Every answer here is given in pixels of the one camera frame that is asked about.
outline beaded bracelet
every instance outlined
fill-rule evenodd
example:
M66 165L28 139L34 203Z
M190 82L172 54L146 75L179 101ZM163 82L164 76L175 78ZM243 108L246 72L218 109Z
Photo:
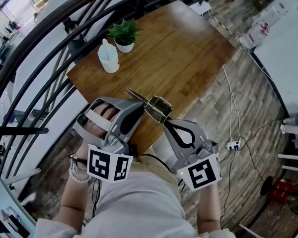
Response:
M90 180L90 176L88 176L86 179L84 179L84 180L79 180L79 179L77 179L75 176L74 176L74 174L72 173L72 169L71 168L69 168L69 174L70 174L70 177L74 180L74 181L76 181L76 182L78 182L78 183L88 183L88 181Z

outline black cable on floor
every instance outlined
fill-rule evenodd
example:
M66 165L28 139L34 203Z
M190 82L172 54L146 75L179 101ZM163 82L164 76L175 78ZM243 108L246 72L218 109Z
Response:
M142 154L142 156L150 156L150 157L155 158L155 159L158 160L161 164L163 164L163 165L165 166L165 168L167 168L167 169L170 171L170 173L172 173L172 171L171 171L171 169L168 167L168 165L167 165L165 162L163 162L161 159L159 159L157 156L152 155L152 154L148 154L148 153L144 153L144 154Z
M179 193L181 193L184 190L185 185L186 185L186 183L184 183L182 190Z
M95 182L98 180L98 188L97 188L97 192L96 192L96 199L94 201L93 199L93 195L94 195L94 186L95 186ZM96 204L98 203L98 200L99 200L99 197L100 197L100 179L96 179L94 181L94 185L93 185L93 193L92 193L92 200L93 200L93 203L94 203L94 207L93 207L93 218L95 217L95 213L96 213Z
M233 164L233 161L235 159L235 153L236 153L236 150L234 151L233 159L232 159L232 162L230 163L230 166L229 166L229 171L228 171L228 193L227 193L227 197L226 197L225 202L224 202L224 213L223 213L222 217L220 218L220 221L222 220L222 218L224 217L224 215L226 213L226 202L228 200L229 193L230 193L230 171L232 169L232 164Z
M248 140L246 140L245 138L241 137L241 138L243 138L243 139L245 140L245 144L244 144L243 147L240 148L238 151L240 152L241 150L243 150L243 148L245 147L246 143L248 143L249 141L251 141L252 139L254 139L254 138L256 137L257 133L258 133L261 129L265 128L267 125L269 125L269 124L271 124L271 123L273 123L273 122L275 122L275 121L281 121L281 120L282 120L282 119L275 119L275 120L269 121L269 122L266 123L264 126L260 127L260 128L255 132L255 134L254 134L251 138L249 138Z
M258 170L258 169L256 168L256 166L255 166L255 163L254 163L254 160L253 160L253 156L252 156L252 153L251 153L251 151L250 151L250 148L249 148L249 146L248 146L248 144L247 144L247 141L246 141L246 139L245 139L245 138L243 138L242 136L241 136L241 138L245 140L245 145L246 145L246 146L247 146L247 148L248 148L248 151L249 151L249 156L250 156L250 158L251 158L251 160L252 160L252 163L253 163L254 169L257 171L257 174L258 174L258 176L261 178L261 180L262 180L262 181L265 181L265 180L262 178L262 176L259 174L259 170Z
M230 156L230 153L231 153L231 152L232 152L232 149L230 149L228 155L227 155L224 159L222 159L219 163L221 163L221 162L223 162L224 160L226 160L226 159Z

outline white cable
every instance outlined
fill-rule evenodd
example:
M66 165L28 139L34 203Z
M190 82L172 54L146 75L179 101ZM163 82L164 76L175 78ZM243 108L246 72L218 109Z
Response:
M257 63L257 61L256 61L256 60L254 59L254 57L248 52L248 50L246 50L246 52L247 52L248 55L252 58L253 62L257 65L257 67L260 68L260 70L266 75L266 77L268 77L272 82L274 82L273 79L272 79L270 76L268 76L268 74L263 70L263 68L261 68L261 67L259 66L259 64Z
M229 79L228 79L227 73L225 71L224 65L222 66L222 68L223 68L224 74L226 76L226 79L227 79L227 82L228 82L228 87L229 87L229 92L231 94L231 97L233 98L235 109L236 109L236 112L237 112L237 116L238 116L238 136L239 136L238 140L240 140L241 137L240 137L240 133L239 133L239 126L240 126L239 112L238 112L238 109L237 109L237 106L236 106L235 98L234 98L234 95L233 95L233 92L232 92L232 88L230 86Z
M229 136L230 136L230 141L233 142L232 139L232 94L231 91L229 92L230 96L230 102L229 102Z

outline hand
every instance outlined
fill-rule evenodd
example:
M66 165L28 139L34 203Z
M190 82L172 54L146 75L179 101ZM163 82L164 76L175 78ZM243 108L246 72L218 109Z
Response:
M102 117L106 118L109 121L113 121L116 117L116 114L119 112L118 109L114 107L110 107L111 105L108 103L103 103L99 106L97 106L94 111L101 115ZM95 135L96 137L102 137L106 134L106 131L103 130L101 127L94 124L91 120L88 120L85 124L85 129L89 133ZM78 156L81 159L87 159L88 155L88 145L85 141L83 141L83 144L78 149L76 156Z

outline black metal railing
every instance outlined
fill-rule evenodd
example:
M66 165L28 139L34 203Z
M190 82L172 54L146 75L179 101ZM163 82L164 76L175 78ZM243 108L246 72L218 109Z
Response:
M17 146L16 151L13 154L11 162L8 166L7 173L5 174L5 178L10 176L14 163L18 154L20 153L21 148L23 147L26 139L29 135L33 135L33 138L27 145L25 151L23 152L17 166L13 172L13 176L17 174L19 168L25 159L26 155L29 153L31 147L34 142L38 138L40 133L47 133L48 128L45 126L48 124L53 115L61 108L62 104L73 94L75 88L71 88L63 98L57 103L54 107L56 98L61 94L61 92L70 84L70 80L64 79L64 75L67 72L70 64L82 53L86 53L86 51L91 51L94 49L100 42L101 39L105 36L108 31L106 24L94 37L91 38L83 47L81 47L75 54L72 54L69 57L69 53L65 54L63 58L63 63L61 66L61 60L64 56L66 47L68 43L73 40L77 35L83 34L87 35L91 27L94 23L99 21L101 18L107 16L108 14L119 11L122 6L131 5L133 8L125 15L121 15L119 19L110 18L110 23L118 23L122 19L130 19L130 18L139 18L142 17L146 13L146 9L160 2L165 2L166 0L154 0L147 2L147 0L122 0L117 2L113 6L108 7L112 0L68 0L63 5L55 9L50 15L48 15L45 19L43 19L19 44L16 50L12 53L10 58L6 61L3 69L0 72L0 97L2 96L6 86L8 85L10 79L13 77L19 66L26 59L26 57L30 54L30 52L59 24L61 24L64 20L70 17L74 12L86 6L86 9L83 11L81 16L79 17L79 22L87 16L85 22L78 27L74 32L69 34L64 40L62 40L50 53L41 61L41 63L35 68L32 74L27 78L26 82L23 84L20 91L17 93L14 98L5 118L3 119L2 125L0 126L0 141L3 135L11 135L11 138L7 144L6 151L3 155L2 162L0 165L0 177L2 175L2 171L7 160L8 154L10 152L11 146L14 143L17 135L23 135L20 143ZM53 59L57 54L59 57L57 59L57 63L54 66L53 73L51 77L45 82L40 91L33 98L26 111L23 113L22 117L18 121L18 124L15 128L7 127L8 121L12 116L17 104L29 88L29 86L33 83L39 73L45 68L45 66ZM24 122L27 120L30 112L34 109L37 102L40 98L45 94L45 99L43 103L43 107L36 114L35 119L31 122L29 127L24 127ZM36 127L38 121L42 117L44 113L49 113L48 116L43 120L42 124L39 127Z

